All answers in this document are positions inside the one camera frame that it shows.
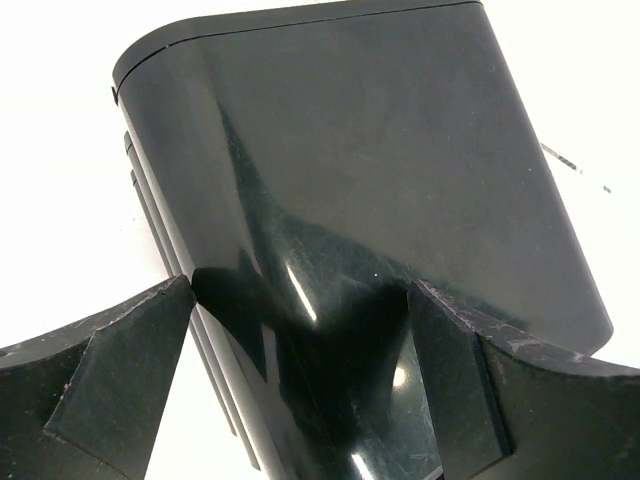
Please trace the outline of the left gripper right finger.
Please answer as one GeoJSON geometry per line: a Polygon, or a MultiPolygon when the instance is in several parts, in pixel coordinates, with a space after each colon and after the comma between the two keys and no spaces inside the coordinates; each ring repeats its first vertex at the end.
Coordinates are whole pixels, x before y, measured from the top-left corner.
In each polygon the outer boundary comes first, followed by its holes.
{"type": "Polygon", "coordinates": [[[637,369],[551,344],[424,281],[408,307],[444,478],[638,477],[637,369]]]}

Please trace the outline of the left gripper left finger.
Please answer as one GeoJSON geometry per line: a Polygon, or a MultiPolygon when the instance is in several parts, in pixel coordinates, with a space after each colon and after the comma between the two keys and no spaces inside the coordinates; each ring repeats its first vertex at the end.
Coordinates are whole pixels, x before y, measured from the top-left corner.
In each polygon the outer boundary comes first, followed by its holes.
{"type": "Polygon", "coordinates": [[[2,478],[144,478],[194,306],[176,276],[2,348],[2,478]]]}

